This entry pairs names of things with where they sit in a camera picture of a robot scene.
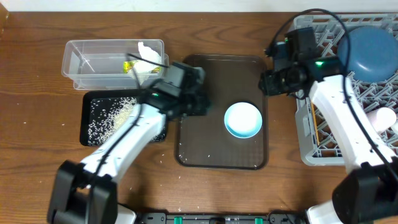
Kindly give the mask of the white napkin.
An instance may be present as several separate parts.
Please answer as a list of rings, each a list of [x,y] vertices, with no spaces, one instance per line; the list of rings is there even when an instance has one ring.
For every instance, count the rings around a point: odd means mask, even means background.
[[[148,61],[151,61],[151,62],[154,62],[154,63],[161,64],[161,56],[155,50],[152,50],[150,47],[145,46],[143,42],[139,42],[137,46],[138,46],[138,51],[139,51],[139,59],[135,58],[135,57],[127,57],[127,61],[145,59],[145,60],[148,60]],[[135,79],[134,72],[135,71],[133,71],[132,73],[127,73],[127,74],[129,76],[131,76],[133,79]],[[144,74],[136,73],[140,86],[142,86],[143,83],[146,80],[148,80],[149,78],[154,78],[155,76],[159,75],[160,72],[159,73],[152,73],[152,74],[150,74],[150,73],[144,73]]]

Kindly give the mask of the pink cup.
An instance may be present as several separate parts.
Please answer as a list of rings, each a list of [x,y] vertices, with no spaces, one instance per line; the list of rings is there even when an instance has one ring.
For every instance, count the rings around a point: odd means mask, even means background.
[[[381,134],[396,123],[395,112],[387,107],[378,108],[366,114],[372,127],[378,134]]]

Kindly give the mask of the wooden chopstick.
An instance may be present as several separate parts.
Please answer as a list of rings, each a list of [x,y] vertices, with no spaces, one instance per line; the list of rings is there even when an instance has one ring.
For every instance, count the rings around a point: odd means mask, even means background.
[[[318,135],[318,126],[317,126],[317,119],[316,119],[316,114],[315,114],[315,107],[313,103],[310,103],[311,106],[311,111],[312,111],[312,118],[313,118],[313,124],[314,124],[314,130],[315,130],[315,137],[316,137],[316,143],[317,146],[320,145],[319,141],[319,135]]]

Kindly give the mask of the dark blue plate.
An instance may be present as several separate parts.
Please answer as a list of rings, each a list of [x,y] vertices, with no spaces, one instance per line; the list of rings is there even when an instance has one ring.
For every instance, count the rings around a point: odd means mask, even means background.
[[[377,27],[359,27],[338,42],[337,55],[342,63],[350,53],[348,70],[353,78],[376,83],[389,79],[397,71],[397,40],[388,31]]]

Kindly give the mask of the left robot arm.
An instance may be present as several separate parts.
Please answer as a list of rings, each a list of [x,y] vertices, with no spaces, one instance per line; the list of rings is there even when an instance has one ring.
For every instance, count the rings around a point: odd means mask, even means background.
[[[134,223],[137,215],[118,203],[118,184],[141,151],[168,121],[203,116],[210,100],[205,71],[174,62],[165,75],[140,90],[124,124],[81,162],[65,161],[55,176],[48,223]]]

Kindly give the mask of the yellow green snack wrapper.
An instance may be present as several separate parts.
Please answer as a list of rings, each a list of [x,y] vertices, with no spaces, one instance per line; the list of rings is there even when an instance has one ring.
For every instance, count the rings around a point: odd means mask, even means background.
[[[161,67],[155,66],[151,63],[144,62],[142,60],[131,60],[125,61],[123,63],[123,72],[124,73],[132,73],[135,71],[138,74],[144,73],[159,73],[161,71]]]

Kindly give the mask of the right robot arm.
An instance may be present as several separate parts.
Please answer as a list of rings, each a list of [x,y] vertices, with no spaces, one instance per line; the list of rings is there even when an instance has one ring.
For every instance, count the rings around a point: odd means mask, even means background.
[[[369,223],[396,216],[397,155],[372,127],[338,57],[272,61],[259,88],[266,96],[302,90],[327,122],[348,174],[331,200],[306,211],[308,223]]]

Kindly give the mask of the light blue rice bowl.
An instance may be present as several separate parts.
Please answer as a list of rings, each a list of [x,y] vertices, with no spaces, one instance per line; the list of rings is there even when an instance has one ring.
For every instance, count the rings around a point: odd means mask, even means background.
[[[238,102],[226,110],[224,126],[232,136],[248,139],[261,130],[262,114],[252,103]]]

